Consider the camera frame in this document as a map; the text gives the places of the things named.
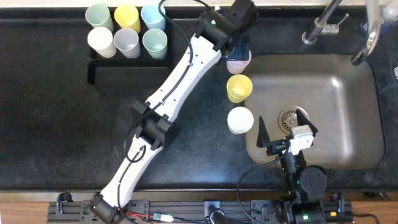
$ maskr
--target sink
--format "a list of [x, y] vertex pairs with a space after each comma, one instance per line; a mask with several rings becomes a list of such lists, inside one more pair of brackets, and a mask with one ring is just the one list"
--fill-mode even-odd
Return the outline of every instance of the sink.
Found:
[[371, 67], [354, 66], [350, 55], [261, 55], [244, 74], [253, 91], [244, 104], [254, 115], [246, 149], [257, 164], [275, 159], [256, 146], [258, 117], [271, 140], [287, 136], [297, 125], [300, 108], [319, 130], [304, 150], [307, 165], [327, 169], [375, 167], [384, 155], [384, 138]]

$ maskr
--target black countertop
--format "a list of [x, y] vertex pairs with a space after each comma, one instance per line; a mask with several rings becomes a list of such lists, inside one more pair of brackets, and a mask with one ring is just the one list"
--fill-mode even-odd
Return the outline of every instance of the black countertop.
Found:
[[[84, 10], [3, 9], [0, 14], [0, 190], [99, 190], [123, 160], [122, 142], [132, 123], [129, 107], [156, 88], [101, 91], [87, 83], [92, 59]], [[354, 54], [364, 44], [358, 25], [366, 14], [364, 7], [340, 8], [333, 19], [347, 11], [351, 17], [338, 35], [305, 45], [301, 35], [322, 9], [264, 8], [247, 31], [252, 55]], [[180, 11], [168, 13], [173, 17]], [[190, 15], [197, 18], [198, 13]], [[196, 20], [177, 22], [193, 34]], [[172, 27], [169, 40], [175, 65], [187, 45]], [[398, 188], [396, 27], [380, 38], [368, 62], [376, 77], [386, 155], [374, 169], [328, 170], [330, 190]], [[176, 120], [180, 134], [154, 158], [136, 190], [234, 189], [240, 176], [255, 166], [244, 135], [230, 133], [226, 123], [228, 112], [237, 106], [225, 92], [230, 76], [222, 63], [199, 81]], [[274, 169], [251, 174], [242, 188], [286, 189]]]

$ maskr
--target faucet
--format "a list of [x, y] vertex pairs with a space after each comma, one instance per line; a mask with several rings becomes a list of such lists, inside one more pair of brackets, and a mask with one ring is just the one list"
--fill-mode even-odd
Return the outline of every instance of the faucet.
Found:
[[353, 65], [359, 65], [372, 53], [380, 34], [379, 0], [366, 0], [365, 3], [368, 15], [368, 39], [366, 45], [351, 58]]
[[[342, 0], [332, 0], [326, 7], [320, 17], [314, 20], [308, 32], [304, 32], [302, 39], [306, 44], [314, 44], [317, 41], [317, 36], [321, 34], [337, 34], [338, 26], [348, 17], [346, 15], [342, 21], [337, 25], [327, 24], [327, 20], [337, 9]], [[374, 50], [380, 34], [380, 8], [379, 0], [365, 0], [366, 14], [368, 16], [368, 39], [366, 45], [351, 58], [353, 65], [359, 65], [363, 62]]]

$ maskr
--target white cup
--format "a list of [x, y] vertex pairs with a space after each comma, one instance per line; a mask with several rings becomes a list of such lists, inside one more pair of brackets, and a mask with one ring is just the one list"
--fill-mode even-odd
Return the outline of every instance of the white cup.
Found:
[[249, 60], [247, 61], [227, 61], [226, 68], [232, 74], [241, 74], [251, 61], [251, 51], [249, 51]]
[[110, 31], [113, 31], [113, 22], [111, 13], [108, 7], [103, 4], [95, 4], [90, 6], [86, 10], [86, 20], [94, 28], [95, 27], [106, 27]]
[[92, 29], [90, 33], [88, 33], [87, 42], [90, 47], [104, 58], [110, 58], [116, 54], [112, 32], [105, 27], [96, 27]]
[[233, 134], [242, 134], [251, 129], [254, 123], [253, 114], [249, 109], [239, 106], [233, 108], [227, 117], [228, 128]]
[[155, 59], [163, 59], [167, 55], [167, 35], [160, 29], [148, 30], [143, 38], [142, 43], [148, 50], [150, 56]]
[[[142, 20], [145, 22], [148, 29], [165, 30], [166, 19], [159, 13], [157, 8], [157, 4], [149, 4], [144, 6], [141, 9]], [[160, 10], [163, 12], [163, 14], [166, 13], [166, 10], [163, 6], [160, 7]]]
[[113, 42], [127, 58], [137, 58], [141, 53], [138, 34], [131, 28], [118, 30], [113, 37]]

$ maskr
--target yellow cup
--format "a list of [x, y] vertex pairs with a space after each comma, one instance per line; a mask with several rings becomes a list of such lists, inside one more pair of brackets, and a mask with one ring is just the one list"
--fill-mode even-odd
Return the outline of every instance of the yellow cup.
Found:
[[141, 31], [138, 10], [132, 4], [126, 4], [116, 8], [114, 19], [122, 28], [132, 28], [137, 33]]
[[233, 75], [226, 83], [228, 99], [232, 103], [240, 103], [250, 95], [253, 90], [253, 84], [245, 75]]

